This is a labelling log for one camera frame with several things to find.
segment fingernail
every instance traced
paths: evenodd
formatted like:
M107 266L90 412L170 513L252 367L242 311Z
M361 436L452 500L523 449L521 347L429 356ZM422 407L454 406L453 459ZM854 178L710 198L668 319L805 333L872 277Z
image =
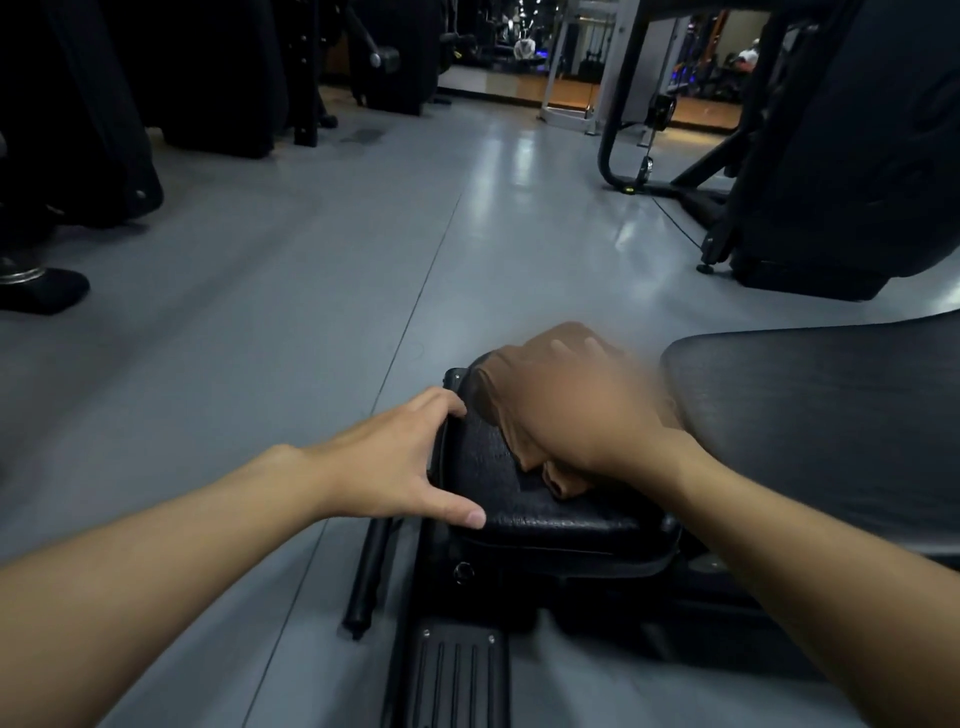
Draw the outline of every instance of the fingernail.
M467 516L467 528L483 528L487 522L487 514L481 510L470 511Z

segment black rubber foot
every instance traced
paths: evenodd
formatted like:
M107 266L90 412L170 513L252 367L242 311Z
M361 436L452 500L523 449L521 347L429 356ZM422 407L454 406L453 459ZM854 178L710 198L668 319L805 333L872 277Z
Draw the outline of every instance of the black rubber foot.
M79 303L90 290L85 276L61 268L47 268L20 282L5 282L10 280L10 276L0 278L0 310L19 313L52 316Z

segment brown cloth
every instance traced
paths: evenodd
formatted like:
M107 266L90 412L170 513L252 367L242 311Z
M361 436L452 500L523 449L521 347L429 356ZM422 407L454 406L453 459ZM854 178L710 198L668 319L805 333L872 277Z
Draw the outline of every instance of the brown cloth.
M513 419L506 398L507 393L512 390L510 379L513 376L514 367L520 360L536 361L550 355L550 342L555 339L562 341L574 352L582 352L584 341L589 337L596 339L607 353L614 356L623 355L621 350L608 344L583 324L566 322L535 336L522 347L505 346L491 352L476 370L484 384L483 391L486 395L486 401L477 402L480 414L488 422L499 426L503 439L510 452L514 454L521 470L529 473L534 468L543 467L543 482L554 497L560 500L585 493L595 487L602 478L580 472L553 459L550 453ZM657 410L664 426L680 427L673 402L665 394L659 398Z

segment cable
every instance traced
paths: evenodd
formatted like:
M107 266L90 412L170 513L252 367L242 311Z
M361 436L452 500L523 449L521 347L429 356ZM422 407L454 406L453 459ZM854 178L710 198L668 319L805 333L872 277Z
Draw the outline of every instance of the cable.
M688 233L686 230L684 230L684 229L681 227L680 223L678 223L676 220L674 220L674 219L673 219L673 216L663 208L663 205L660 204L660 200L658 200L656 197L653 197L653 196L651 196L650 199L654 201L654 205L656 205L657 207L660 208L660 212L662 212L664 215L666 215L667 220L669 220L671 223L673 223L674 225L676 225L676 226L677 226L677 230L679 230L680 232L682 232L682 233L686 236L686 239L689 240L691 243L693 243L693 246L694 246L698 251L702 251L702 250L703 250L703 247L700 245L700 243L698 243L696 240L694 240L692 237L690 237L690 233Z

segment black cushion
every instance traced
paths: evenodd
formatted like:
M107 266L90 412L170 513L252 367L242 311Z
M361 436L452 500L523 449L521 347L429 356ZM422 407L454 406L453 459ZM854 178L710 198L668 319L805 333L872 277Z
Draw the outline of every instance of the black cushion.
M610 559L625 565L669 561L679 529L651 501L625 486L598 489L567 501L553 498L540 471L523 473L507 449L499 428L486 422L475 406L479 379L456 370L455 387L468 407L462 421L451 420L442 443L440 485L468 497L487 512L481 531L460 531L476 545L504 549L549 549L548 560L565 571L564 559L576 554L577 569L593 572L593 561Z
M11 206L108 227L163 202L96 0L0 6L0 133Z
M960 311L694 336L662 367L685 426L734 470L958 562Z

